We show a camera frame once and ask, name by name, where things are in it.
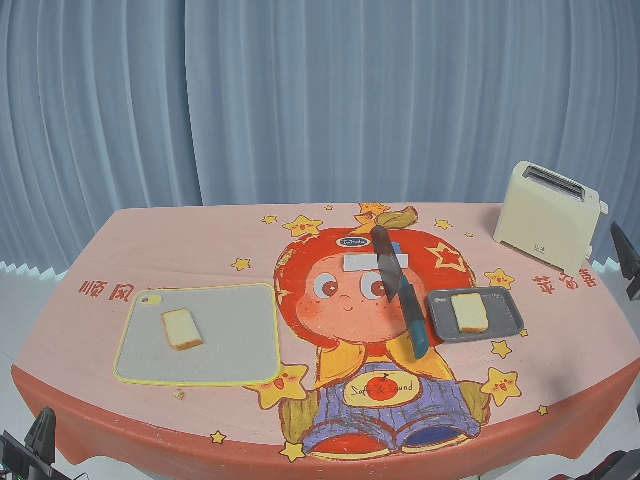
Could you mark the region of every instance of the kitchen knife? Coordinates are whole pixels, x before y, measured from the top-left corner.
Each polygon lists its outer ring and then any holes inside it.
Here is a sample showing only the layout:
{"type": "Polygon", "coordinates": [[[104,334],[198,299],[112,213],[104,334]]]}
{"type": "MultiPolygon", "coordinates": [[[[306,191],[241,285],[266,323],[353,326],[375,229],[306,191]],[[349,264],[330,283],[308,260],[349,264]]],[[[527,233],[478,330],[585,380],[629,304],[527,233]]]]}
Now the kitchen knife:
{"type": "Polygon", "coordinates": [[[385,287],[387,300],[391,302],[398,295],[404,323],[409,331],[413,356],[421,359],[429,349],[429,338],[425,327],[425,318],[415,294],[413,285],[409,284],[398,263],[396,252],[391,244],[389,233],[383,226],[375,226],[371,230],[373,251],[378,255],[378,270],[385,287]]]}

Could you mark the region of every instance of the cartoon eye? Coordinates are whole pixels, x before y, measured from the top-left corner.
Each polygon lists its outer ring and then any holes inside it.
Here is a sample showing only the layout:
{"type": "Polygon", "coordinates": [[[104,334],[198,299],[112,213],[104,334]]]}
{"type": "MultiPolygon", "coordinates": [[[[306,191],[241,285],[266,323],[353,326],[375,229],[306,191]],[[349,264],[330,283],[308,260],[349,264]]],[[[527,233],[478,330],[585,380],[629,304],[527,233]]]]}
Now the cartoon eye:
{"type": "Polygon", "coordinates": [[[323,272],[318,275],[314,281],[314,293],[320,299],[329,299],[338,291],[338,282],[329,272],[323,272]]]}
{"type": "Polygon", "coordinates": [[[385,286],[379,272],[370,271],[360,279],[360,291],[369,300],[375,300],[385,294],[385,286]]]}

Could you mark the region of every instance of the table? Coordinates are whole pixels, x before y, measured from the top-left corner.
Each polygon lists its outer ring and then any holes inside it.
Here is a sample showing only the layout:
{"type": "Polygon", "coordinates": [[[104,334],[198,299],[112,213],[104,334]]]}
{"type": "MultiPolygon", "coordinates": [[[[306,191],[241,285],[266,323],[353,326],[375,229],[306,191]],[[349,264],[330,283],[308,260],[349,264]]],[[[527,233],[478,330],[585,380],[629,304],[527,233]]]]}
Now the table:
{"type": "Polygon", "coordinates": [[[577,458],[636,379],[640,344],[586,262],[572,279],[496,244],[499,212],[380,203],[116,212],[45,306],[14,382],[34,414],[55,410],[69,462],[105,455],[180,480],[457,480],[528,456],[577,458]],[[376,222],[409,254],[420,297],[502,285],[525,330],[449,344],[428,320],[436,346],[412,359],[399,309],[371,276],[341,267],[345,253],[372,253],[376,222]],[[135,293],[258,282],[274,286],[279,308],[284,366],[272,384],[185,388],[178,401],[172,387],[114,377],[135,293]],[[388,378],[398,388],[381,384],[388,378]]]}

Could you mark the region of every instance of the blue label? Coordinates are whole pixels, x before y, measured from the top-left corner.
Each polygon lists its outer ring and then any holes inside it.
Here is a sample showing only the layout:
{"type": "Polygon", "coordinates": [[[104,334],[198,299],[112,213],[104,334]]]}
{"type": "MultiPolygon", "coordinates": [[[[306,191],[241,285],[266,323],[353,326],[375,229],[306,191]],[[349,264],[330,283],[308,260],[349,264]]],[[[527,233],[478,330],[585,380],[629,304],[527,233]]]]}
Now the blue label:
{"type": "Polygon", "coordinates": [[[371,240],[362,236],[345,236],[335,241],[340,247],[364,247],[369,245],[371,240]]]}

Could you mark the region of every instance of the cartoon girl print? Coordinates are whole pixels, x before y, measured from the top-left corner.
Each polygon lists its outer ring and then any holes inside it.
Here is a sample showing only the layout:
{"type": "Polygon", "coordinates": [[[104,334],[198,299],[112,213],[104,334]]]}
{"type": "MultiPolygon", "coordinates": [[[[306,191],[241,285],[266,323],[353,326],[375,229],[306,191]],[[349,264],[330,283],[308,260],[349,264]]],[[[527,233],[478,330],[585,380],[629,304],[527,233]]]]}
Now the cartoon girl print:
{"type": "MultiPolygon", "coordinates": [[[[346,253],[374,253],[366,234],[357,242],[355,236],[348,228],[302,236],[276,263],[280,313],[317,347],[313,390],[279,404],[285,439],[302,443],[306,455],[357,460],[478,436],[489,420],[489,396],[480,384],[455,379],[436,351],[442,341],[428,313],[431,347],[414,359],[400,305],[387,301],[379,272],[344,270],[346,253]]],[[[408,254],[404,273],[419,300],[430,290],[476,285],[466,260],[441,238],[410,229],[389,236],[408,254]]]]}

